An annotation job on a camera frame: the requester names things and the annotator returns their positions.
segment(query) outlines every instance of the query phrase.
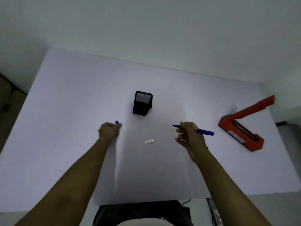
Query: person's left arm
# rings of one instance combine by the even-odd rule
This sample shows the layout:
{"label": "person's left arm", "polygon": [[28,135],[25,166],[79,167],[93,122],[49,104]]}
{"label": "person's left arm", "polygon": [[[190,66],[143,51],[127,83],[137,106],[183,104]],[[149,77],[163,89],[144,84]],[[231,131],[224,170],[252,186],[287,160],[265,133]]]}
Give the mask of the person's left arm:
{"label": "person's left arm", "polygon": [[15,226],[78,226],[97,184],[107,149],[121,126],[102,124],[96,143]]}

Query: person's left hand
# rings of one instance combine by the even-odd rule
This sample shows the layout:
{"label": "person's left hand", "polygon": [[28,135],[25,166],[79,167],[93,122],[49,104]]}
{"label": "person's left hand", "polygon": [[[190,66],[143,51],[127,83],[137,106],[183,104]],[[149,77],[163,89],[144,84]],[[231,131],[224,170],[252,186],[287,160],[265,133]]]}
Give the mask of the person's left hand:
{"label": "person's left hand", "polygon": [[108,122],[104,123],[98,130],[99,137],[111,141],[115,136],[119,134],[119,129],[121,128],[121,126],[122,124],[112,124]]}

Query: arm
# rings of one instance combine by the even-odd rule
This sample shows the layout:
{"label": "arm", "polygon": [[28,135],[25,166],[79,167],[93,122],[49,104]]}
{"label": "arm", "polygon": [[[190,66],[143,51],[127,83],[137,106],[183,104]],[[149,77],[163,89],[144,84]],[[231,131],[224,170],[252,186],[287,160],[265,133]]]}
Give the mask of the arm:
{"label": "arm", "polygon": [[111,123],[101,125],[96,143],[15,226],[79,225],[98,181],[107,149],[121,126]]}
{"label": "arm", "polygon": [[200,169],[224,224],[271,226],[209,152],[204,136],[194,131],[198,127],[192,122],[181,122],[181,126],[177,132],[182,134],[175,140]]}

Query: hand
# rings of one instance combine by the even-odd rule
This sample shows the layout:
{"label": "hand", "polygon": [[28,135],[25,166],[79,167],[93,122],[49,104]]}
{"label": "hand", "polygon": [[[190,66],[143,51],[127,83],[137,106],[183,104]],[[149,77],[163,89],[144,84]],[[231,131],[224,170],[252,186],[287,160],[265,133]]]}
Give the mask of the hand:
{"label": "hand", "polygon": [[98,130],[99,137],[105,138],[106,140],[112,141],[112,139],[119,134],[119,129],[122,124],[104,123]]}
{"label": "hand", "polygon": [[180,125],[183,129],[178,128],[176,132],[182,134],[179,134],[175,140],[186,148],[190,158],[198,164],[202,157],[202,152],[208,151],[204,136],[194,130],[198,127],[193,122],[181,122]]}

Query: white desk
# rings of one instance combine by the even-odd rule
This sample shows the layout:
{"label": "white desk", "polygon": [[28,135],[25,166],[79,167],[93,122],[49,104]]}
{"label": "white desk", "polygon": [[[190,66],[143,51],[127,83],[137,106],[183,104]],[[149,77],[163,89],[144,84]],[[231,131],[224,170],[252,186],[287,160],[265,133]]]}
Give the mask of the white desk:
{"label": "white desk", "polygon": [[[132,113],[136,91],[153,94],[147,116]],[[265,139],[250,152],[218,127],[220,118],[264,96],[257,84],[50,49],[0,155],[0,212],[31,209],[98,138],[104,122],[123,123],[91,205],[208,197],[172,124],[215,132],[210,151],[250,194],[301,188],[269,109],[241,120]],[[145,144],[154,138],[156,142]]]}

